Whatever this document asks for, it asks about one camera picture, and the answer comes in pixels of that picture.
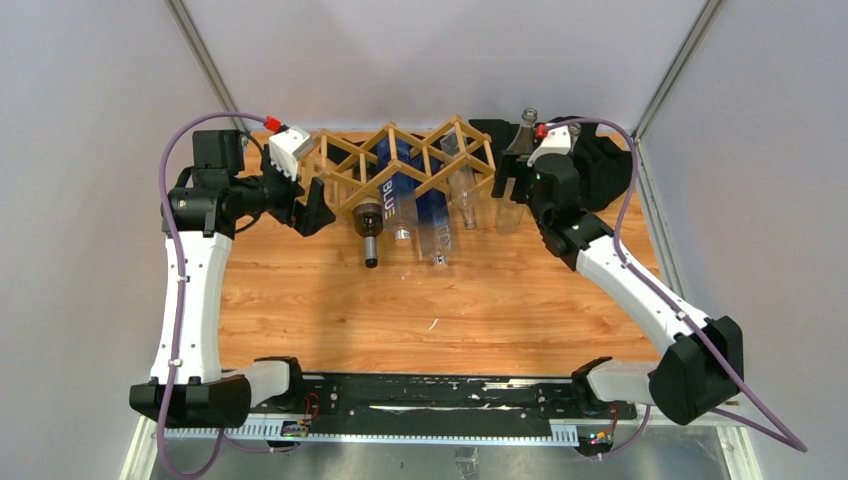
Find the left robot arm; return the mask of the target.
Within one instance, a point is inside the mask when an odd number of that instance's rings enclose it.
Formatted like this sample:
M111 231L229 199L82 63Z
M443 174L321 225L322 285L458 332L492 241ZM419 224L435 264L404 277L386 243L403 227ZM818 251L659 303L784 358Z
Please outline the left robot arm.
M218 335L224 273L244 217L267 214L303 237L333 223L324 183L300 184L310 134L281 127L260 149L260 174L245 176L238 130L192 135L193 164L167 193L176 224L167 230L168 281L160 347L147 382L131 387L133 410L168 428L236 428L262 403L283 413L304 408L302 369L294 357L266 356L226 372Z

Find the blue labelled bottle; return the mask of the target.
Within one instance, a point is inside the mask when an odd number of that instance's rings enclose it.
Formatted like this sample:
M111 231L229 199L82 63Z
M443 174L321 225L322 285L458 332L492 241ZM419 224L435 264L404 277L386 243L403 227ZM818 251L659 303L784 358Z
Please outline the blue labelled bottle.
M404 165L411 166L410 145L396 140L396 157ZM392 161L390 139L384 137L376 146L379 170L388 167ZM394 238L397 246L409 246L418 225L418 211L415 198L415 179L398 170L380 186L383 202L383 226Z

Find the clear glass bottle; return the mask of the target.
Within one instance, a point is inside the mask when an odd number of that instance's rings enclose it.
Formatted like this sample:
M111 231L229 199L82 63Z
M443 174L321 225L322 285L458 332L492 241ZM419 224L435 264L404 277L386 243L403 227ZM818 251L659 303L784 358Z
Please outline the clear glass bottle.
M505 149L508 155L529 156L534 150L535 126L538 111L535 108L525 108L515 137Z

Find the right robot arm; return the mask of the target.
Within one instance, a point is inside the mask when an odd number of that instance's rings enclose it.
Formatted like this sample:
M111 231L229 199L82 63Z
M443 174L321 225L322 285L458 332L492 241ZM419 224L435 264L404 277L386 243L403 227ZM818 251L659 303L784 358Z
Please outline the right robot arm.
M599 286L642 329L657 362L601 357L575 370L571 403L596 417L612 402L654 406L687 425L741 391L743 334L730 317L711 318L689 305L639 263L613 229L580 205L580 177L566 154L535 160L506 153L496 170L495 198L529 208L546 249Z

